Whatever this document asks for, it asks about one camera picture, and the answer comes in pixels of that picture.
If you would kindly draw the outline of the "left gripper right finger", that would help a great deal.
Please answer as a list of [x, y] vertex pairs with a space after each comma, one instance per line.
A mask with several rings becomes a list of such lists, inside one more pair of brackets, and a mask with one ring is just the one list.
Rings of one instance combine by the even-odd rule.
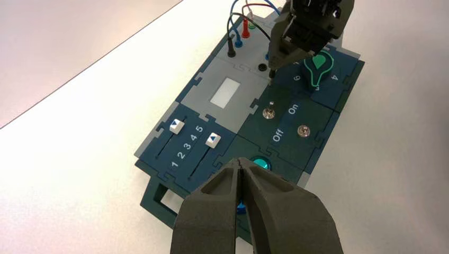
[[240, 167], [254, 253], [343, 253], [336, 223], [317, 195], [246, 158]]

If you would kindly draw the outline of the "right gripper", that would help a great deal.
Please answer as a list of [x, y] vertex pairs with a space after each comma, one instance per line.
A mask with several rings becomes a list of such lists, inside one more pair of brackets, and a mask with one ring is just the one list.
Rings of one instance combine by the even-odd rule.
[[354, 5], [354, 0], [288, 1], [271, 29], [269, 67], [278, 70], [313, 57], [329, 41], [339, 39]]

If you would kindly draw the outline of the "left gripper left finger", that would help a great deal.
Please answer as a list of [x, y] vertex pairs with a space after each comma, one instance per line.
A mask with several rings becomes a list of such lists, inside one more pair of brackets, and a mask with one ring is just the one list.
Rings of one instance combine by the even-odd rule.
[[180, 207], [173, 227], [171, 253], [235, 253], [241, 164], [232, 159]]

